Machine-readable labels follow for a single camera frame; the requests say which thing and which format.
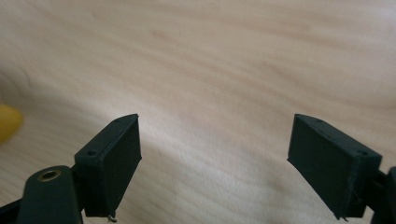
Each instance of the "light wood surface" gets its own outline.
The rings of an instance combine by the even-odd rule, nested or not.
[[[387,172],[395,40],[385,0],[1,1],[0,100],[24,123],[0,146],[0,204],[138,113],[119,223],[338,223],[286,162],[293,115],[353,136]]]

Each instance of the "wood grain surface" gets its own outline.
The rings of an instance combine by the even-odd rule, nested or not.
[[[24,123],[0,146],[0,204],[138,113],[119,223],[338,223],[286,161],[293,115],[348,133],[387,172],[395,40],[387,0],[1,1],[0,100]]]

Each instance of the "yellow object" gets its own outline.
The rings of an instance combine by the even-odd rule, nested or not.
[[[22,113],[8,105],[0,105],[0,143],[14,134],[22,123]]]

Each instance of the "black plastic part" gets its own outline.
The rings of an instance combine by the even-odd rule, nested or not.
[[[396,167],[389,170],[386,184],[385,195],[389,204],[389,211],[393,217],[393,222],[396,223]]]
[[[73,167],[87,217],[115,216],[140,154],[137,115],[110,122],[75,155]]]
[[[53,166],[29,177],[17,223],[82,223],[70,168]]]
[[[0,207],[0,223],[13,224],[17,220],[20,212],[21,199]]]
[[[295,115],[288,161],[340,217],[362,217],[381,155],[321,119]]]

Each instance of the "screw hole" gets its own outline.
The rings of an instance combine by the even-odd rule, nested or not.
[[[96,154],[96,151],[95,151],[95,150],[90,150],[90,151],[87,152],[87,154],[88,154],[89,156],[93,156],[93,155]]]
[[[365,152],[365,151],[358,151],[358,153],[361,154],[362,156],[367,156],[368,155],[368,153]]]
[[[47,182],[57,178],[59,175],[61,175],[60,170],[51,170],[41,174],[37,179],[41,182]]]

